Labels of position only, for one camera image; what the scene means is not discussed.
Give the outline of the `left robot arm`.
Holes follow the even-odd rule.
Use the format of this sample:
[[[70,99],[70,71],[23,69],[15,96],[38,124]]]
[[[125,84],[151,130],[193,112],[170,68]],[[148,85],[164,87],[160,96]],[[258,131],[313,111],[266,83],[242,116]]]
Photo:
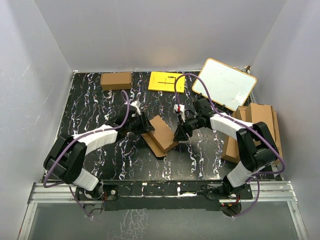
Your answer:
[[[88,198],[97,200],[103,195],[103,182],[83,168],[86,155],[116,143],[130,133],[139,136],[154,130],[145,112],[130,110],[128,116],[121,113],[92,131],[58,136],[43,167],[48,174],[53,174],[65,184],[82,188]]]

